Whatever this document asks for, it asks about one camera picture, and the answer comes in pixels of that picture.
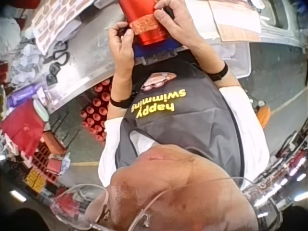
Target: black wristband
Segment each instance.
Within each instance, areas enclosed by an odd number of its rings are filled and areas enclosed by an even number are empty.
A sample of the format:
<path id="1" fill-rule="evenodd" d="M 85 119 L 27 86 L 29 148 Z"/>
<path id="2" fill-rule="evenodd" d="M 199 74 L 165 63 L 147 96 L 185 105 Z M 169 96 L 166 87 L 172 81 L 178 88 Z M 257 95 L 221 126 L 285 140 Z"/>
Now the black wristband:
<path id="1" fill-rule="evenodd" d="M 120 102 L 114 101 L 111 96 L 110 96 L 110 103 L 115 106 L 115 107 L 120 107 L 124 109 L 128 109 L 130 106 L 131 102 L 134 100 L 135 96 L 137 95 L 136 91 L 132 91 L 130 97 L 126 100 L 121 100 Z"/>
<path id="2" fill-rule="evenodd" d="M 224 78 L 225 75 L 226 75 L 227 72 L 228 72 L 228 69 L 229 69 L 229 67 L 228 67 L 228 65 L 227 65 L 226 62 L 225 62 L 225 66 L 224 66 L 224 68 L 222 69 L 222 71 L 220 71 L 220 72 L 218 72 L 218 73 L 216 73 L 216 74 L 209 74 L 209 73 L 207 73 L 207 75 L 211 78 L 211 80 L 212 80 L 213 82 L 215 82 L 215 81 L 217 81 L 217 80 L 221 80 L 222 78 Z"/>

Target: white sleeve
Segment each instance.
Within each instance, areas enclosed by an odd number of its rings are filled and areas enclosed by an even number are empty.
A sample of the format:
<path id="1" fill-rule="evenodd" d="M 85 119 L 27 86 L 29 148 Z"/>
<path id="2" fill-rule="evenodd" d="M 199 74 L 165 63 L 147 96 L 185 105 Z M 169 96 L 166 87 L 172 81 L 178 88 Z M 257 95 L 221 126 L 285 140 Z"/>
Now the white sleeve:
<path id="1" fill-rule="evenodd" d="M 219 89 L 236 119 L 244 152 L 244 177 L 253 181 L 267 167 L 269 149 L 261 124 L 241 87 Z"/>
<path id="2" fill-rule="evenodd" d="M 116 171 L 115 155 L 120 142 L 120 125 L 123 117 L 105 122 L 106 144 L 98 165 L 98 176 L 104 187 L 110 184 L 111 176 Z"/>

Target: cartoon logo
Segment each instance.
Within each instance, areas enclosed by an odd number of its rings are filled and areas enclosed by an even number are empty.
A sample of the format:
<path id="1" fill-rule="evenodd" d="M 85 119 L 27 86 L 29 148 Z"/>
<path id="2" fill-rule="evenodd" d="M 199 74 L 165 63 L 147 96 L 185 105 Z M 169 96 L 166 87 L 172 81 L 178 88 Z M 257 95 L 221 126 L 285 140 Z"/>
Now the cartoon logo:
<path id="1" fill-rule="evenodd" d="M 159 88 L 169 80 L 174 79 L 176 76 L 176 74 L 170 72 L 153 73 L 141 86 L 141 90 L 148 91 L 153 88 Z"/>

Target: yellow line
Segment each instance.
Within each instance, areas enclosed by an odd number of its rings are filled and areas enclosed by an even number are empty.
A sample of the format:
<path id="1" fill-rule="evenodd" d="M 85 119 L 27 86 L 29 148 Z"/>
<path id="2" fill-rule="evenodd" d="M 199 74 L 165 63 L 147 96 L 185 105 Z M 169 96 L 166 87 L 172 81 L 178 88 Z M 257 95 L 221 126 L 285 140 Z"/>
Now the yellow line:
<path id="1" fill-rule="evenodd" d="M 281 111 L 283 108 L 285 108 L 287 105 L 289 105 L 290 103 L 292 103 L 294 100 L 296 100 L 299 96 L 301 96 L 301 94 L 303 94 L 305 91 L 308 90 L 308 87 L 305 87 L 304 89 L 302 89 L 298 94 L 296 94 L 293 98 L 289 99 L 288 101 L 286 101 L 285 103 L 283 103 L 282 105 L 280 105 L 279 107 L 277 107 L 276 109 L 272 110 L 271 115 Z M 99 162 L 98 161 L 92 161 L 92 162 L 75 162 L 75 163 L 71 163 L 71 166 L 78 166 L 78 167 L 90 167 L 90 166 L 98 166 Z"/>
<path id="2" fill-rule="evenodd" d="M 71 163 L 71 166 L 78 166 L 78 167 L 89 167 L 89 166 L 98 166 L 98 161 L 93 162 L 75 162 Z"/>
<path id="3" fill-rule="evenodd" d="M 282 105 L 280 105 L 279 107 L 277 107 L 276 109 L 272 110 L 271 115 L 281 111 L 283 108 L 285 108 L 286 106 L 288 106 L 290 103 L 292 103 L 294 100 L 296 100 L 299 96 L 301 96 L 301 94 L 303 94 L 305 91 L 308 90 L 308 87 L 305 87 L 304 89 L 302 89 L 298 94 L 296 94 L 293 98 L 289 99 L 288 101 L 286 101 L 285 103 L 283 103 Z"/>

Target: clear plastic container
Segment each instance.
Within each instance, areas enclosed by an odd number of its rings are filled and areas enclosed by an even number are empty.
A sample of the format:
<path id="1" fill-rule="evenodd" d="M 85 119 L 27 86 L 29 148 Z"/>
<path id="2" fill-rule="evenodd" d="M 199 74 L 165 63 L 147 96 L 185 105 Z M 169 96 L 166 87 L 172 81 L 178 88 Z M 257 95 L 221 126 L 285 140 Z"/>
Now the clear plastic container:
<path id="1" fill-rule="evenodd" d="M 251 73 L 249 42 L 232 42 L 211 45 L 227 63 L 236 78 L 244 78 Z"/>

